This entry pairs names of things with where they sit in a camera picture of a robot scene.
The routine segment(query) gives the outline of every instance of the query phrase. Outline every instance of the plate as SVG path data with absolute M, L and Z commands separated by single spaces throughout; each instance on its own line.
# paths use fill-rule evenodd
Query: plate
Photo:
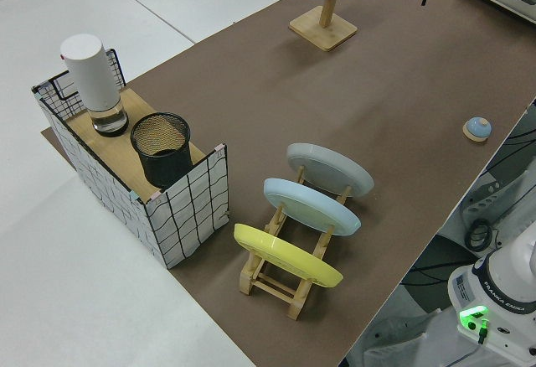
M 234 239 L 248 251 L 301 279 L 322 287 L 335 287 L 343 275 L 313 254 L 248 225 L 234 225 Z
M 334 235 L 352 235 L 361 227 L 361 221 L 350 209 L 305 185 L 268 178 L 264 192 L 276 208 L 283 205 L 285 215 L 315 230 L 327 232 L 333 226 Z
M 311 143 L 293 143 L 286 150 L 291 168 L 305 167 L 303 178 L 310 184 L 329 193 L 341 195 L 347 186 L 352 187 L 348 197 L 361 197 L 370 191 L 374 181 L 370 174 L 353 160 Z

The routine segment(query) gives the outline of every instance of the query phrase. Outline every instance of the yellow plate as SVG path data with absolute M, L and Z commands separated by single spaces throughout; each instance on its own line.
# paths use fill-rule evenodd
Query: yellow plate
M 285 271 L 323 287 L 335 287 L 343 275 L 326 262 L 301 248 L 262 230 L 234 225 L 234 239 L 248 251 Z

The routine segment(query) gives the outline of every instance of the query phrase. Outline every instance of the wooden mug stand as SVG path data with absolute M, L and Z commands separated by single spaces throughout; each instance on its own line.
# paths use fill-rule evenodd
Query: wooden mug stand
M 303 184 L 305 168 L 300 166 L 298 169 L 297 182 Z M 350 195 L 351 187 L 347 187 L 344 193 L 337 196 L 337 202 L 344 204 L 346 198 Z M 277 237 L 286 220 L 286 215 L 283 213 L 283 207 L 280 205 L 272 216 L 268 225 L 265 226 L 264 232 Z M 317 245 L 313 251 L 313 255 L 322 259 L 326 253 L 327 245 L 331 240 L 334 228 L 331 227 L 327 232 L 321 233 Z M 296 320 L 302 310 L 309 291 L 311 290 L 312 281 L 301 279 L 298 288 L 292 289 L 281 282 L 278 282 L 272 277 L 268 277 L 264 272 L 265 260 L 250 251 L 248 261 L 245 263 L 240 273 L 240 291 L 246 295 L 250 295 L 253 286 L 268 292 L 272 296 L 278 297 L 284 302 L 289 303 L 289 308 L 286 315 L 289 318 Z
M 330 51 L 356 34 L 358 28 L 333 13 L 337 0 L 324 0 L 289 23 L 289 28 L 324 51 Z

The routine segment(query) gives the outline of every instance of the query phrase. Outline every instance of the mesh cup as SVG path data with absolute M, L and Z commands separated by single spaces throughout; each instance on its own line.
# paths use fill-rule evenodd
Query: mesh cup
M 131 132 L 145 178 L 160 189 L 168 189 L 192 169 L 189 141 L 187 122 L 172 113 L 144 116 Z

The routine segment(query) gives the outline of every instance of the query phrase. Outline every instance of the brown tabletop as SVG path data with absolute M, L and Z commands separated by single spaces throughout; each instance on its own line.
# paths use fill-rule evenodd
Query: brown tabletop
M 231 222 L 171 273 L 259 366 L 336 366 L 536 93 L 536 28 L 487 1 L 338 0 L 358 33 L 330 53 L 288 29 L 321 4 L 282 0 L 129 84 L 183 116 L 201 150 L 229 146 Z M 461 132 L 473 116 L 492 123 L 484 144 Z M 263 182 L 294 178 L 293 142 L 350 157 L 376 184 L 347 202 L 363 227 L 327 248 L 343 281 L 314 287 L 297 322 L 239 292 L 247 253 L 232 237 L 236 222 L 268 222 Z M 281 237 L 311 251 L 317 234 L 287 223 Z

